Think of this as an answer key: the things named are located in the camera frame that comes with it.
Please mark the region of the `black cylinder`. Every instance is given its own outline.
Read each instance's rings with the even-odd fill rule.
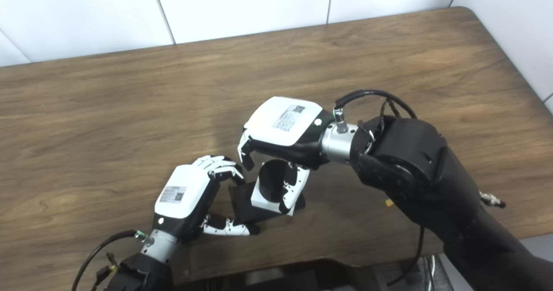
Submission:
[[[259,169],[259,191],[268,201],[281,201],[286,166],[286,161],[273,159],[264,163]]]

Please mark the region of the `black base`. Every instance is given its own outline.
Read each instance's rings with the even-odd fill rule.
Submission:
[[[235,220],[240,224],[255,224],[257,222],[276,218],[283,214],[271,210],[255,207],[251,204],[251,194],[255,188],[255,182],[246,183],[237,187],[229,187],[232,208],[235,212]],[[294,212],[305,208],[304,194],[300,194]]]

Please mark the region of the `black cable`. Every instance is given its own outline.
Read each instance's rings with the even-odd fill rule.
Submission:
[[[403,108],[409,114],[409,116],[411,116],[411,118],[416,118],[415,112],[412,110],[411,107],[409,107],[409,105],[403,102],[402,99],[399,99],[398,97],[396,97],[395,95],[389,92],[384,92],[382,90],[374,90],[374,89],[363,89],[363,90],[357,90],[356,92],[350,92],[349,94],[336,100],[336,106],[334,108],[343,108],[344,106],[346,106],[346,104],[350,103],[351,101],[357,98],[361,98],[364,96],[372,96],[372,95],[381,96],[392,100],[393,102],[399,104],[399,106],[401,106],[401,108]]]
[[[413,266],[415,266],[417,264],[417,261],[419,261],[420,254],[423,251],[423,242],[424,242],[424,228],[423,228],[423,226],[421,226],[420,227],[420,232],[419,232],[419,244],[418,244],[417,249],[416,249],[415,258],[413,258],[413,261],[411,262],[411,264],[409,264],[409,266],[407,266],[405,271],[403,271],[403,273],[401,275],[399,275],[399,277],[397,277],[396,279],[394,279],[394,280],[390,281],[389,283],[387,283],[386,284],[387,286],[391,286],[391,285],[395,285],[396,283],[399,283],[399,281],[404,279],[405,276],[407,276],[407,274],[409,274],[409,271],[411,271]]]
[[[86,267],[89,265],[90,261],[92,261],[92,259],[98,254],[100,250],[102,250],[105,246],[107,246],[108,244],[111,244],[115,240],[119,240],[127,237],[134,237],[134,234],[136,234],[136,232],[137,230],[128,230],[128,231],[114,234],[110,238],[107,238],[107,240],[101,243],[96,249],[94,249],[93,252],[89,255],[89,257],[86,258],[85,262],[79,269],[77,276],[75,276],[75,281],[73,281],[73,286],[71,287],[71,291],[77,291],[77,286],[79,285],[79,281],[81,280],[81,277],[83,276],[83,273],[85,272]]]

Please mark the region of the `cable connector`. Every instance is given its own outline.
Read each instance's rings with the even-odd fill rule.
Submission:
[[[346,119],[344,118],[343,108],[334,108],[332,110],[332,114],[336,120],[336,131],[338,133],[346,133],[349,128],[347,127]]]
[[[498,197],[495,197],[492,194],[487,194],[480,192],[480,200],[486,205],[486,206],[494,206],[499,208],[505,208],[506,203],[503,200],[500,200]]]
[[[154,244],[154,238],[148,236],[146,233],[142,231],[137,230],[136,234],[134,234],[134,238],[136,238],[138,241],[145,244],[146,247],[150,247],[152,246],[152,244]]]

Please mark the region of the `white block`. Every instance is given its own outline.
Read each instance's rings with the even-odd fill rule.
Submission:
[[[272,212],[280,213],[280,210],[278,209],[278,202],[268,201],[267,199],[265,199],[265,197],[263,197],[263,195],[261,195],[261,191],[259,190],[259,178],[257,178],[257,181],[255,182],[255,187],[253,188],[253,193],[251,193],[251,205],[257,208],[263,208],[266,210],[271,210]],[[292,207],[290,212],[288,212],[289,216],[292,216],[294,214],[294,208],[296,208],[295,205]]]

